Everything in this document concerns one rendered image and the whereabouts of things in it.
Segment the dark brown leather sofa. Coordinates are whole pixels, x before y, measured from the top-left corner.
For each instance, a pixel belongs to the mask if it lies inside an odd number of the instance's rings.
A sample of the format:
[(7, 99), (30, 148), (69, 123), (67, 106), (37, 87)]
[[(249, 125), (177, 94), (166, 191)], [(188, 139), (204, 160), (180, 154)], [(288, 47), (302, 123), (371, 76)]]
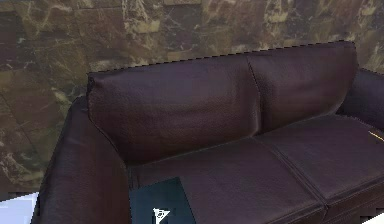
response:
[(178, 177), (196, 224), (363, 224), (384, 214), (384, 75), (349, 41), (94, 72), (31, 224), (132, 224)]

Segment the thin yellow pencil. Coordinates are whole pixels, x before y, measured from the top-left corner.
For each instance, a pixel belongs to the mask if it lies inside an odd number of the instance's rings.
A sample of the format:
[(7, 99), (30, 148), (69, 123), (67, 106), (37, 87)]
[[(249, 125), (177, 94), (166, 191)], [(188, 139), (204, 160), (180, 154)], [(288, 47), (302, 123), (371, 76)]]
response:
[(368, 131), (372, 136), (374, 136), (375, 138), (377, 138), (377, 139), (379, 139), (379, 140), (381, 140), (381, 141), (383, 141), (384, 142), (384, 138), (382, 138), (382, 137), (380, 137), (378, 134), (376, 134), (376, 133), (374, 133), (374, 132), (372, 132), (372, 131)]

